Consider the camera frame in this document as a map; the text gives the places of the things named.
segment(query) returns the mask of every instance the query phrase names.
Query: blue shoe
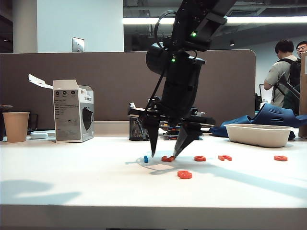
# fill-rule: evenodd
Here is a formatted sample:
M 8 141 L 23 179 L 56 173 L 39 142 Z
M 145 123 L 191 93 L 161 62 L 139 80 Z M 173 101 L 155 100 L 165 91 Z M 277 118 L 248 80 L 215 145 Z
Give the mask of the blue shoe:
M 216 136 L 227 138 L 227 129 L 224 126 L 226 124 L 256 124 L 298 128 L 307 125 L 307 115 L 295 116 L 291 109 L 284 109 L 266 103 L 253 119 L 245 115 L 234 120 L 225 121 L 220 127 L 210 128 L 209 132 Z M 293 138 L 295 138 L 295 134 L 291 131 L 288 140 L 292 140 Z
M 271 104 L 264 104 L 251 120 L 256 125 L 290 126 L 298 128 L 307 125 L 307 114 L 296 116 L 292 109 L 284 109 Z
M 209 129 L 209 132 L 212 134 L 218 136 L 218 137 L 228 137 L 227 129 L 225 125 L 228 124 L 251 124 L 250 117 L 248 115 L 241 116 L 239 118 L 230 120 L 230 121 L 224 121 L 220 127 L 212 127 Z

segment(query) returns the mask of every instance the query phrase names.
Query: mesh pencil holder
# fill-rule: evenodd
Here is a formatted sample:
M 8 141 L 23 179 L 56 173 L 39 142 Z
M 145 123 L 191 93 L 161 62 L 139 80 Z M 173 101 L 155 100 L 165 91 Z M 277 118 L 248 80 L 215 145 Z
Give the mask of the mesh pencil holder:
M 140 118 L 130 118 L 129 120 L 129 140 L 143 141 L 149 140 L 148 131 L 143 127 Z

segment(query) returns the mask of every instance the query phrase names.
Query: backpack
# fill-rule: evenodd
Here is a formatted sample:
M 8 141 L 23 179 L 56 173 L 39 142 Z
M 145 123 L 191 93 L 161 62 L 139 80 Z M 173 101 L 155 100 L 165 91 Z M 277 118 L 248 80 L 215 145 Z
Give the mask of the backpack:
M 280 61 L 285 61 L 290 64 L 290 76 L 288 79 L 288 82 L 290 83 L 290 85 L 295 87 L 298 84 L 300 84 L 301 82 L 301 59 L 298 59 L 297 61 L 292 61 L 291 59 L 283 58 L 277 62 L 280 62 Z M 274 88 L 273 88 L 274 94 L 273 94 L 272 101 L 274 101 L 276 89 L 278 89 L 284 95 L 284 92 L 278 87 L 278 84 L 276 84 L 274 85 Z

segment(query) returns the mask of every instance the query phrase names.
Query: product box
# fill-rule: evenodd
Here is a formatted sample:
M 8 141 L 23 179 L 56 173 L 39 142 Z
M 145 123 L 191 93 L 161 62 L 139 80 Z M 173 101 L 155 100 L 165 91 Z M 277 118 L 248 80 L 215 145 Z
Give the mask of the product box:
M 56 142 L 83 142 L 94 135 L 94 92 L 76 80 L 54 80 L 53 87 L 29 74 L 29 81 L 53 90 Z

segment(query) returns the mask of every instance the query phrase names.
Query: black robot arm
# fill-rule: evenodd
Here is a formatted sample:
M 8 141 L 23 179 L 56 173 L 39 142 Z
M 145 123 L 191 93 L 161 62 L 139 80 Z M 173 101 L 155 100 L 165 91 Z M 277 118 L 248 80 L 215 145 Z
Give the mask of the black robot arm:
M 180 132 L 174 150 L 174 157 L 202 134 L 202 126 L 213 126 L 214 119 L 195 116 L 197 109 L 192 108 L 195 101 L 201 66 L 205 61 L 197 58 L 196 51 L 206 51 L 212 37 L 223 26 L 225 15 L 235 0 L 184 0 L 178 11 L 166 11 L 164 16 L 174 13 L 175 22 L 171 37 L 153 44 L 146 54 L 148 68 L 159 74 L 158 84 L 145 109 L 130 109 L 130 117 L 139 117 L 148 130 L 152 156 L 157 144 L 160 121 L 170 126 L 180 124 Z M 195 57 L 186 51 L 195 51 Z M 165 77 L 161 99 L 155 93 Z

